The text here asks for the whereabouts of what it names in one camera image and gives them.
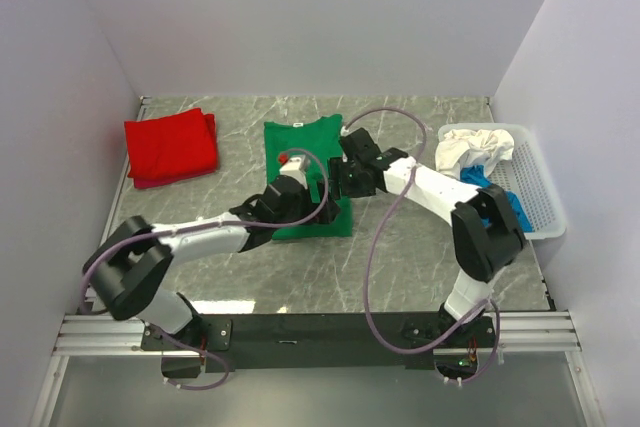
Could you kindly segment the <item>green t shirt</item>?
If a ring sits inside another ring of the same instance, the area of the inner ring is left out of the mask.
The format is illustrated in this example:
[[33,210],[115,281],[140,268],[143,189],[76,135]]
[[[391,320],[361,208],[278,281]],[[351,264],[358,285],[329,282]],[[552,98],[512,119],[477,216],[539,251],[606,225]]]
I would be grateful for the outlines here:
[[[292,148],[302,148],[314,154],[328,169],[328,160],[341,157],[339,144],[343,116],[334,114],[321,117],[302,126],[264,123],[264,147],[266,156],[266,179],[273,181],[279,174],[279,155]],[[319,237],[351,237],[353,231],[353,212],[349,198],[336,200],[340,212],[330,224],[308,224],[278,230],[274,241],[289,241]]]

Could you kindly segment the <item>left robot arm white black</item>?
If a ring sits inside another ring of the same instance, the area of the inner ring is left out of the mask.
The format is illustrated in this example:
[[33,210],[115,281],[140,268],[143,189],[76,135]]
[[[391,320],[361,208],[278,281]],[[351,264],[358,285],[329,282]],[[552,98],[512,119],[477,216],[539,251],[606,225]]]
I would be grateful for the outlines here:
[[332,180],[311,188],[279,175],[265,190],[221,215],[200,221],[152,225],[141,216],[121,224],[83,266],[92,287],[115,320],[136,317],[162,331],[176,348],[193,346],[200,317],[189,301],[161,287],[171,266],[215,254],[241,253],[270,242],[284,228],[333,222],[341,208]]

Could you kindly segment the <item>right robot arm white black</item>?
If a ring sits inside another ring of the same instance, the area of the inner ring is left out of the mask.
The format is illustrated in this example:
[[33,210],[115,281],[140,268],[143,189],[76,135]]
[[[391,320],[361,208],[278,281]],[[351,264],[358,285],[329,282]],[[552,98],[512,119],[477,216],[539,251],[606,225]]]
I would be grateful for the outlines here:
[[490,300],[496,278],[525,246],[525,235],[506,191],[496,184],[479,187],[422,165],[398,148],[383,151],[369,132],[343,129],[343,157],[329,161],[338,191],[350,198],[379,192],[396,197],[376,227],[372,262],[384,227],[403,200],[426,209],[450,226],[459,266],[454,286],[439,310],[439,334],[460,346],[474,333],[472,319]]

